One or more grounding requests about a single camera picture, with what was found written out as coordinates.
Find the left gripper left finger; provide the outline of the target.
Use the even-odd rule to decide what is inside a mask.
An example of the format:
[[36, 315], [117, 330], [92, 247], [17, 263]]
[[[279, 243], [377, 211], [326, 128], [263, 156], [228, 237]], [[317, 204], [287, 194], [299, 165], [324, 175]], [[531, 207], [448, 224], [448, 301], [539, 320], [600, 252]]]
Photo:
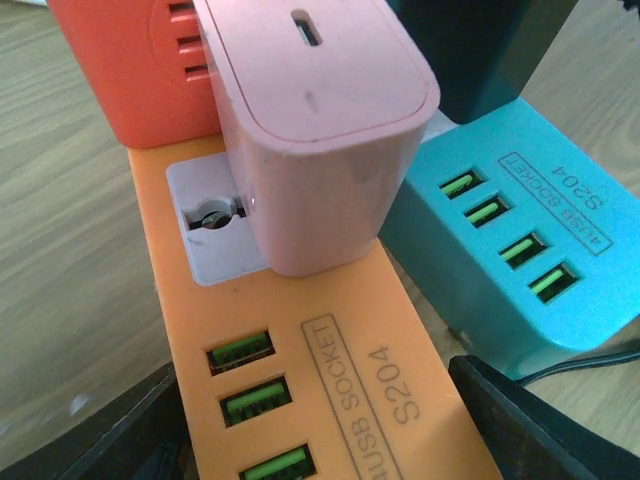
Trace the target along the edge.
[[183, 479], [189, 433], [169, 362], [56, 440], [4, 468], [3, 479]]

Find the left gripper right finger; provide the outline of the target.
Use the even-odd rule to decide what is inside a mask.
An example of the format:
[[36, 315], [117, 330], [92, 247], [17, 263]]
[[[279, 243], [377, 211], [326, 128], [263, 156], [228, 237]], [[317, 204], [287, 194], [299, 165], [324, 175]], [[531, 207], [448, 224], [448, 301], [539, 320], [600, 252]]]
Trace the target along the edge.
[[448, 366], [505, 479], [637, 479], [639, 457], [583, 427], [472, 355]]

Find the orange power strip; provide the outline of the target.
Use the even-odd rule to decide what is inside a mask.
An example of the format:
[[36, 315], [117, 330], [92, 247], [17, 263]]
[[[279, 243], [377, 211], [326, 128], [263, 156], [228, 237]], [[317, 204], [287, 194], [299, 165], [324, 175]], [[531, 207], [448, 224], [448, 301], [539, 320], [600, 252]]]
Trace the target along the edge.
[[206, 137], [129, 151], [198, 475], [499, 478], [380, 245], [307, 278], [196, 283], [167, 171], [223, 147]]

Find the teal power strip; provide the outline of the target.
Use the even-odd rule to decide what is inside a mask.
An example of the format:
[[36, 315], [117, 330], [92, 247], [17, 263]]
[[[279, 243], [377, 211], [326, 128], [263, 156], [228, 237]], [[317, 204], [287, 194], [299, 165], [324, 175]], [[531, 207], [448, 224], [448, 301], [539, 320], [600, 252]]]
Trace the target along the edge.
[[512, 379], [639, 314], [639, 202], [523, 99], [421, 144], [380, 237], [472, 355]]

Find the red cube socket adapter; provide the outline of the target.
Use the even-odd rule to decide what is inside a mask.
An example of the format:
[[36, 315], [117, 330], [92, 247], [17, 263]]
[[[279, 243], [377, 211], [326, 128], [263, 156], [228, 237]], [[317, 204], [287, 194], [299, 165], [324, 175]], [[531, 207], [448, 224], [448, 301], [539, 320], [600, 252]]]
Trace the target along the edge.
[[146, 149], [220, 132], [193, 2], [48, 7], [121, 144]]

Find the pink plug adapter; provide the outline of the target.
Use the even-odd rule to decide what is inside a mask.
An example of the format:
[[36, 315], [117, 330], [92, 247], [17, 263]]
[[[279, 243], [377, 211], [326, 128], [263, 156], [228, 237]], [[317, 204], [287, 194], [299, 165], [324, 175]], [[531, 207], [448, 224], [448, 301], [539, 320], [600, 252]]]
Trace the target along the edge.
[[229, 163], [275, 272], [368, 253], [440, 103], [384, 1], [195, 5]]

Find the black charger with cable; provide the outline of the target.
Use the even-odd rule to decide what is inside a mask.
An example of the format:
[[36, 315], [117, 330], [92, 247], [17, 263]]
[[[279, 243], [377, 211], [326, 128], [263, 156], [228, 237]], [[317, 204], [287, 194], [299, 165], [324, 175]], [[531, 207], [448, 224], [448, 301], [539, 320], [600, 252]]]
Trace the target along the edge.
[[[437, 77], [440, 111], [447, 120], [444, 133], [522, 99], [524, 85], [573, 7], [570, 1], [392, 3]], [[444, 133], [430, 134], [424, 142]], [[514, 380], [527, 385], [552, 374], [619, 365], [639, 356], [637, 343], [611, 350], [604, 344]]]

